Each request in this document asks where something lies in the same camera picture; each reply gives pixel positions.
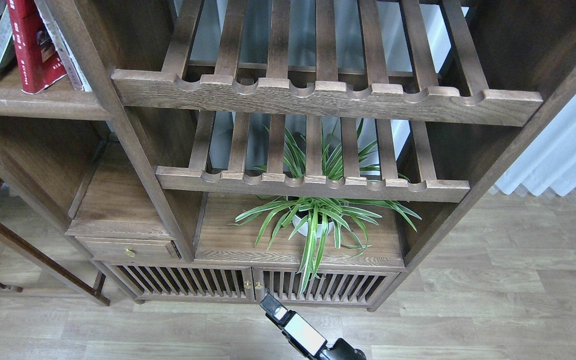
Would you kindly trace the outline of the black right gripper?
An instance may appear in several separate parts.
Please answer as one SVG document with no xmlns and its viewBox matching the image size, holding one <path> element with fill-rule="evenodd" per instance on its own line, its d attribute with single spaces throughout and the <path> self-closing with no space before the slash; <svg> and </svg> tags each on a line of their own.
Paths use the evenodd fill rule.
<svg viewBox="0 0 576 360">
<path fill-rule="evenodd" d="M 366 354 L 352 347 L 343 338 L 338 338 L 332 347 L 311 324 L 294 310 L 288 310 L 272 294 L 266 294 L 260 307 L 266 317 L 281 330 L 288 342 L 302 356 L 310 360 L 366 360 Z"/>
</svg>

